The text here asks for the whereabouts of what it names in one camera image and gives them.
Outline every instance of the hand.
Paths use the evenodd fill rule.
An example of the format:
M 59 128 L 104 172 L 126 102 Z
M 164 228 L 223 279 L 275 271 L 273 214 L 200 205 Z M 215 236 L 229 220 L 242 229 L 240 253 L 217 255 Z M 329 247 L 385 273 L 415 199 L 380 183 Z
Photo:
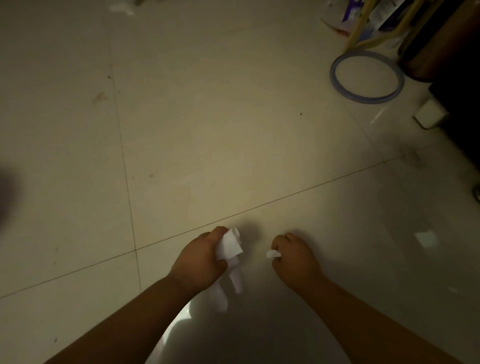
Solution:
M 282 254 L 281 258 L 272 261 L 275 273 L 296 293 L 308 289 L 309 284 L 317 279 L 325 279 L 313 251 L 306 242 L 291 232 L 276 236 L 272 249 Z
M 228 267 L 225 260 L 217 260 L 215 256 L 216 245 L 227 231 L 217 226 L 193 239 L 183 248 L 168 276 L 193 296 L 214 284 Z

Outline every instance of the floor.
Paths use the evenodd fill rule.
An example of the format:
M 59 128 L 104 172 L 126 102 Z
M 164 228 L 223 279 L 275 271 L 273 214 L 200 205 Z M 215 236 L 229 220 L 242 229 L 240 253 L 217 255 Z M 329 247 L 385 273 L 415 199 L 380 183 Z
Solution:
M 225 225 L 245 292 L 226 287 L 224 315 L 199 296 L 160 362 L 348 362 L 265 258 L 287 231 L 354 295 L 479 362 L 480 173 L 412 120 L 428 85 L 340 97 L 345 39 L 315 0 L 117 2 L 0 5 L 0 361 L 42 363 Z M 391 87 L 361 67 L 339 72 Z

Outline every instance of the forearm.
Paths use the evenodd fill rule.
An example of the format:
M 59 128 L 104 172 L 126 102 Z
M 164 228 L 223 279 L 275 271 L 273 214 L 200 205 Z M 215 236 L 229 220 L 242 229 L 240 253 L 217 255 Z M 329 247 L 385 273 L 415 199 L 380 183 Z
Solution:
M 180 310 L 193 298 L 172 277 L 154 283 L 120 310 L 47 361 L 144 363 Z
M 330 329 L 353 364 L 458 363 L 326 278 L 298 292 Z

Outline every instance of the floor tile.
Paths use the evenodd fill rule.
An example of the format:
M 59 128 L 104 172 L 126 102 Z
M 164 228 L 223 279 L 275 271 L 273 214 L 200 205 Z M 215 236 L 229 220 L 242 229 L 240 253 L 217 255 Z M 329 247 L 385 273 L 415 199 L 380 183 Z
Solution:
M 448 268 L 449 286 L 480 302 L 480 205 L 471 193 L 480 172 L 449 141 L 388 166 L 436 231 L 430 253 Z
M 394 91 L 396 77 L 386 66 L 379 66 L 378 61 L 355 57 L 344 62 L 348 64 L 345 67 L 340 64 L 337 75 L 347 89 L 369 97 Z M 406 77 L 402 93 L 394 100 L 378 105 L 341 98 L 383 159 L 389 160 L 445 140 L 440 128 L 424 130 L 413 119 L 413 114 L 431 97 L 429 85 Z
M 380 161 L 327 81 L 330 35 L 298 17 L 115 67 L 137 247 Z
M 108 69 L 0 101 L 0 296 L 134 249 Z
M 448 289 L 450 282 L 438 274 L 442 267 L 414 235 L 431 225 L 385 165 L 138 250 L 142 288 L 165 276 L 185 244 L 215 225 L 240 231 L 244 293 L 235 294 L 222 278 L 229 299 L 224 315 L 208 305 L 204 293 L 197 296 L 190 303 L 191 320 L 173 328 L 160 363 L 207 363 L 210 354 L 241 362 L 253 353 L 258 362 L 283 363 L 291 362 L 293 352 L 302 353 L 297 363 L 345 362 L 331 334 L 283 286 L 265 257 L 275 235 L 287 231 L 304 237 L 327 275 L 357 297 L 466 363 L 480 358 L 478 302 Z M 225 350 L 208 350 L 210 345 Z
M 0 361 L 43 363 L 139 293 L 135 253 L 0 299 Z
M 107 3 L 118 3 L 108 0 Z M 115 64 L 191 46 L 307 12 L 315 0 L 145 1 L 134 15 L 112 12 L 108 37 Z
M 0 95 L 108 66 L 104 9 L 95 0 L 2 2 Z

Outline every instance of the left hand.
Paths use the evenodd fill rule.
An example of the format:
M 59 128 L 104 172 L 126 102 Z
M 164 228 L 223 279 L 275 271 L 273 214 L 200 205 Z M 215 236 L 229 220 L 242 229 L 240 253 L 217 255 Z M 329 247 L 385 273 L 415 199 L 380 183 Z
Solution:
M 215 256 L 216 245 L 227 231 L 217 226 L 193 239 L 183 248 L 168 276 L 193 296 L 214 284 L 228 267 L 225 260 L 217 260 Z

